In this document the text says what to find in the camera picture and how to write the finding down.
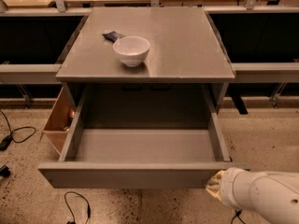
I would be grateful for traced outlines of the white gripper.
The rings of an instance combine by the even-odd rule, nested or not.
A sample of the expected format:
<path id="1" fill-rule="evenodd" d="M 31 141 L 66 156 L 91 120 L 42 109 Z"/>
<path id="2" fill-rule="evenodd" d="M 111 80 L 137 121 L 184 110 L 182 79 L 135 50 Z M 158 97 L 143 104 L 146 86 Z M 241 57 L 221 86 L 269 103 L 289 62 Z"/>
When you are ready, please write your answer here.
<path id="1" fill-rule="evenodd" d="M 206 191 L 214 198 L 231 208 L 240 208 L 234 195 L 234 182 L 239 174 L 245 173 L 240 168 L 220 170 L 206 182 Z"/>

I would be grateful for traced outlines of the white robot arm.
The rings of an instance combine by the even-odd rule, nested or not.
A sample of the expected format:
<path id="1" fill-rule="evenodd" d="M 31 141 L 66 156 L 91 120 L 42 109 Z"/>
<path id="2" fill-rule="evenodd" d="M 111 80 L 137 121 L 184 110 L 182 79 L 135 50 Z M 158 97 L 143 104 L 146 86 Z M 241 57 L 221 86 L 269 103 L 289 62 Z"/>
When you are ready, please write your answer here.
<path id="1" fill-rule="evenodd" d="M 299 224 L 299 174 L 220 170 L 206 191 L 234 210 L 258 213 L 271 224 Z"/>

